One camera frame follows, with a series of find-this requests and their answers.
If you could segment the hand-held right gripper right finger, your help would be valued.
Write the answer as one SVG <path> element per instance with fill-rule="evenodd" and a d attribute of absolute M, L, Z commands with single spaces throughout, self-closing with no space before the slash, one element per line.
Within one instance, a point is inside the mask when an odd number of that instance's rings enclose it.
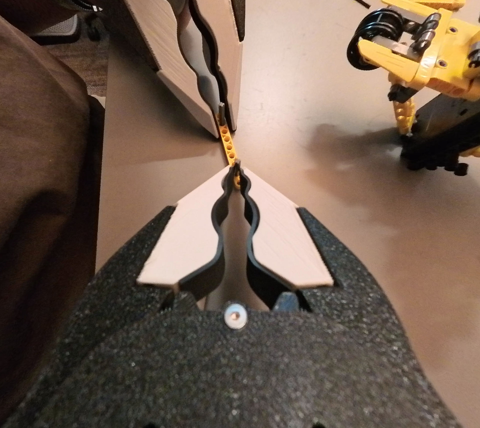
<path fill-rule="evenodd" d="M 298 206 L 249 169 L 240 170 L 247 237 L 247 278 L 268 308 L 282 292 L 333 286 L 334 280 Z"/>

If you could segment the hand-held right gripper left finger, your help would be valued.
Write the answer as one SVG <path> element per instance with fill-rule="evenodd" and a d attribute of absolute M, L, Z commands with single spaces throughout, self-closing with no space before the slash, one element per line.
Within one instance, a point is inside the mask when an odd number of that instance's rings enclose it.
<path fill-rule="evenodd" d="M 220 225 L 228 214 L 235 167 L 225 167 L 181 198 L 137 283 L 178 293 L 211 293 L 225 270 Z"/>

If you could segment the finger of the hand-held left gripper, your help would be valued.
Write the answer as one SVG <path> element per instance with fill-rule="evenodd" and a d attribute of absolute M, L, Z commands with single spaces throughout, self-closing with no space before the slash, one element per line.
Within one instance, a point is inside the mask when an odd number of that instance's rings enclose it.
<path fill-rule="evenodd" d="M 195 119 L 218 138 L 212 109 L 202 98 L 196 72 L 181 51 L 177 15 L 186 0 L 123 0 L 150 54 L 159 79 Z"/>
<path fill-rule="evenodd" d="M 210 71 L 218 82 L 220 102 L 232 131 L 237 129 L 243 46 L 231 0 L 190 0 L 190 13 L 209 49 Z"/>

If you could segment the yellow perforated toy beam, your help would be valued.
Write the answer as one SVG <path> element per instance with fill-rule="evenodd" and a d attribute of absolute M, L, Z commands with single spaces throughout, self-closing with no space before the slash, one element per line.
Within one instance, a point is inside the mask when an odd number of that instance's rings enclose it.
<path fill-rule="evenodd" d="M 223 144 L 227 163 L 230 167 L 233 167 L 235 166 L 235 163 L 237 162 L 238 157 L 232 141 L 231 132 L 229 130 L 227 121 L 226 121 L 226 126 L 220 127 L 218 122 L 218 113 L 215 116 L 215 120 L 218 128 L 220 141 Z"/>

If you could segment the yellow black toy vehicle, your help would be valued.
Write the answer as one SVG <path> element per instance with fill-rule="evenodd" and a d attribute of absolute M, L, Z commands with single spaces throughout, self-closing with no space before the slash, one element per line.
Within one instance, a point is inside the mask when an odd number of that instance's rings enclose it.
<path fill-rule="evenodd" d="M 381 0 L 358 25 L 350 64 L 389 73 L 401 156 L 411 170 L 465 176 L 460 157 L 479 157 L 480 32 L 454 11 L 465 0 Z"/>

